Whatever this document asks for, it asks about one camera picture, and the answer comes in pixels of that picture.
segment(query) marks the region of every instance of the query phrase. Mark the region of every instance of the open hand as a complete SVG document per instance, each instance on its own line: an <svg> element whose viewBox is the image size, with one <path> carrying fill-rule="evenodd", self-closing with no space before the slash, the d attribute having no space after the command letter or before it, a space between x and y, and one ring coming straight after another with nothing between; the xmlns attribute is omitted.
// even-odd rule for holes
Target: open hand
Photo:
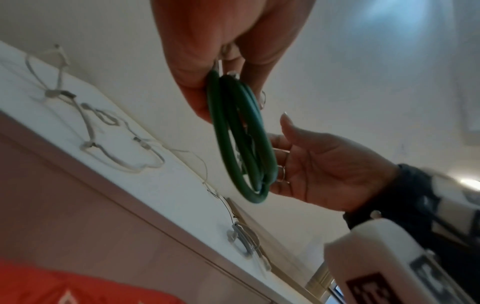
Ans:
<svg viewBox="0 0 480 304"><path fill-rule="evenodd" d="M151 0L166 62L186 100L210 121L206 76L215 59L260 95L315 0Z"/></svg>
<svg viewBox="0 0 480 304"><path fill-rule="evenodd" d="M269 134L280 167L272 193L353 211L398 175L395 164L353 141L300 129L286 114L280 124L283 135Z"/></svg>

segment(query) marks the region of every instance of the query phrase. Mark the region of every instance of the person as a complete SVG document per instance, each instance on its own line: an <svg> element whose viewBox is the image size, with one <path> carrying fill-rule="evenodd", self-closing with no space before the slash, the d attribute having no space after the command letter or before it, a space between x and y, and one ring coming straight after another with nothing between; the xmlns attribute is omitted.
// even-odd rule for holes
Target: person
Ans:
<svg viewBox="0 0 480 304"><path fill-rule="evenodd" d="M315 0L152 0L152 12L174 80L195 113L210 120L206 76L216 59L223 72L258 97L275 64L305 24ZM282 135L270 134L279 170L272 193L343 211L350 229L378 211L433 250L447 273L480 301L480 259L436 236L413 202L438 201L432 177L395 165L351 140L297 127L285 113Z"/></svg>

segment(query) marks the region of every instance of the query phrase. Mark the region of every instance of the coiled green cable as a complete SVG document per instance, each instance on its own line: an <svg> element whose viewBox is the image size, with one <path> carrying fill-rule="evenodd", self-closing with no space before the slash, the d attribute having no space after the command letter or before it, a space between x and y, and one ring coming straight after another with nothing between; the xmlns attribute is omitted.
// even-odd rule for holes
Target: coiled green cable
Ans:
<svg viewBox="0 0 480 304"><path fill-rule="evenodd" d="M263 202L270 185L277 179L278 166L255 95L235 77L220 77L212 70L207 78L207 100L221 157L232 182L248 201ZM238 147L243 170L237 164L229 129ZM243 172L248 175L251 188Z"/></svg>

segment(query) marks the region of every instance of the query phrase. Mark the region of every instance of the red fabric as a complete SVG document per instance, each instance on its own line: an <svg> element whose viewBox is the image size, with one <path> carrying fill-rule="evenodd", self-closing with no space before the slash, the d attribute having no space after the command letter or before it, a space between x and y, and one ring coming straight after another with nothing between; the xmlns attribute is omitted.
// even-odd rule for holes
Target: red fabric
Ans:
<svg viewBox="0 0 480 304"><path fill-rule="evenodd" d="M0 261L1 304L185 304L154 290Z"/></svg>

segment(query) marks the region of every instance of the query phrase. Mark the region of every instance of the ceiling light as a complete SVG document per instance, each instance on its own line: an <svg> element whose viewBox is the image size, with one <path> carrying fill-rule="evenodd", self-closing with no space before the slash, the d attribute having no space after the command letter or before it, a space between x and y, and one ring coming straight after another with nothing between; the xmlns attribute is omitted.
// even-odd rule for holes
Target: ceiling light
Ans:
<svg viewBox="0 0 480 304"><path fill-rule="evenodd" d="M480 191L480 181L477 181L477 180L471 179L471 178L462 178L460 180L460 183L469 187L469 188Z"/></svg>

